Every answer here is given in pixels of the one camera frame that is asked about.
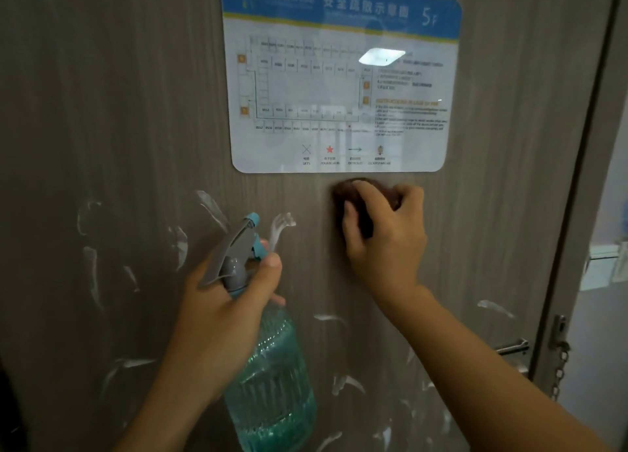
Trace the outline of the grey wood grain door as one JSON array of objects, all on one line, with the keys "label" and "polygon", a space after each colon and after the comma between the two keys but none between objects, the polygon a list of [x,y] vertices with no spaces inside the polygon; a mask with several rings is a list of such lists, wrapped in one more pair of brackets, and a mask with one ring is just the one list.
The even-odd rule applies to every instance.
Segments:
[{"label": "grey wood grain door", "polygon": [[109,452],[163,357],[184,277],[250,212],[278,253],[317,415],[303,452],[468,452],[352,274],[331,190],[425,190],[420,281],[491,346],[541,321],[612,0],[457,0],[436,172],[246,174],[222,0],[0,0],[0,369],[25,452]]}]

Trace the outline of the white wall fixture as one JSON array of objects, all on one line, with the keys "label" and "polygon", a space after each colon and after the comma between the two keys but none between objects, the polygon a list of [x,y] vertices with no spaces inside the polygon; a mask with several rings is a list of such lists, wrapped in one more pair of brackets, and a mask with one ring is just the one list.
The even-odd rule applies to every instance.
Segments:
[{"label": "white wall fixture", "polygon": [[580,291],[628,282],[628,240],[616,244],[590,246]]}]

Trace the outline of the person's left hand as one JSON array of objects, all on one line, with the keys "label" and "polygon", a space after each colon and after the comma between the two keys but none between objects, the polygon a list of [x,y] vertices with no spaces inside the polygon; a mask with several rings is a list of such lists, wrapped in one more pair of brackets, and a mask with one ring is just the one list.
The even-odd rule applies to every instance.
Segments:
[{"label": "person's left hand", "polygon": [[264,309],[248,311],[244,293],[233,299],[220,281],[200,286],[210,261],[215,259],[217,249],[213,249],[187,277],[163,361],[194,361],[204,370],[220,369],[231,376],[232,381],[257,345]]}]

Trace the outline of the green spray bottle grey trigger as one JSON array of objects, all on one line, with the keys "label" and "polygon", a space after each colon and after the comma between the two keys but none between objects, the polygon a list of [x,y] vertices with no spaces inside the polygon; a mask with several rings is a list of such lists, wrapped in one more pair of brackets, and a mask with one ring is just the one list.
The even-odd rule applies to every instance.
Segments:
[{"label": "green spray bottle grey trigger", "polygon": [[[250,213],[227,230],[199,282],[222,283],[236,299],[268,251],[257,233],[259,215]],[[245,368],[224,393],[243,452],[296,452],[310,436],[317,405],[296,329],[288,311],[270,301],[261,315],[257,345]]]}]

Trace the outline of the brown cleaning cloth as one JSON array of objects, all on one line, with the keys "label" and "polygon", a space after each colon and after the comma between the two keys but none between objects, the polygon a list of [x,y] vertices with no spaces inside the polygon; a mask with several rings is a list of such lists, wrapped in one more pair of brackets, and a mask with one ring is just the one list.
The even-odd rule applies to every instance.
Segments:
[{"label": "brown cleaning cloth", "polygon": [[332,202],[334,205],[335,226],[343,241],[346,239],[343,233],[343,218],[345,213],[345,203],[351,203],[358,214],[358,228],[363,239],[367,240],[373,236],[373,221],[370,218],[364,200],[355,189],[354,181],[365,181],[373,185],[387,199],[393,211],[398,210],[401,205],[401,196],[391,187],[372,178],[351,178],[337,183],[331,190]]}]

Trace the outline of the person's left forearm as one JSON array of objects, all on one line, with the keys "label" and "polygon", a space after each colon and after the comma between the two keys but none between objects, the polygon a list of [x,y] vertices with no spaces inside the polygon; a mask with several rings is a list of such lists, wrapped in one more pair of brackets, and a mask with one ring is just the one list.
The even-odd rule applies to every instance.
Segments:
[{"label": "person's left forearm", "polygon": [[208,405],[232,377],[194,361],[164,360],[145,401],[112,452],[183,452]]}]

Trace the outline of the white blue evacuation plan sign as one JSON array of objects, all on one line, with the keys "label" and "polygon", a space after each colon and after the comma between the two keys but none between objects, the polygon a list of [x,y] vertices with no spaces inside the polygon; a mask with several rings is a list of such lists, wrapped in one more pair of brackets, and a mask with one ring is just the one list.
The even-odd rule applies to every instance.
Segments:
[{"label": "white blue evacuation plan sign", "polygon": [[457,0],[222,0],[222,16],[238,171],[443,167]]}]

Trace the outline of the person's right hand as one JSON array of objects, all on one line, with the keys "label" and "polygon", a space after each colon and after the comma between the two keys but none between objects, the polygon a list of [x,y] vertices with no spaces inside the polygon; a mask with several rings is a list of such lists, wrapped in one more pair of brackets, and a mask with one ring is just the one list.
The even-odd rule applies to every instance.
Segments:
[{"label": "person's right hand", "polygon": [[401,205],[393,211],[370,183],[357,180],[353,185],[365,202],[374,230],[371,238],[364,239],[364,254],[348,258],[381,312],[393,321],[400,313],[410,311],[421,292],[418,270],[427,246],[423,223],[425,192],[419,186],[395,186]]}]

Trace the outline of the grey door frame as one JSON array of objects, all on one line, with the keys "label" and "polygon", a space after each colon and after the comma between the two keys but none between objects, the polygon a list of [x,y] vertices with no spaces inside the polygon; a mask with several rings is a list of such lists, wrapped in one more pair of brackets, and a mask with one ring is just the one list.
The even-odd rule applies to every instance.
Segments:
[{"label": "grey door frame", "polygon": [[530,381],[554,402],[569,360],[569,322],[628,93],[625,30],[628,0],[612,0],[529,371]]}]

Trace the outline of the person's right forearm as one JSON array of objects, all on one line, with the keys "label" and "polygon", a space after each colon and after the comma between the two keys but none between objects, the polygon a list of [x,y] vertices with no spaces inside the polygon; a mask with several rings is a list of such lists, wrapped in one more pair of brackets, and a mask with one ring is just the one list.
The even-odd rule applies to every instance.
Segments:
[{"label": "person's right forearm", "polygon": [[377,291],[475,452],[612,452],[421,286]]}]

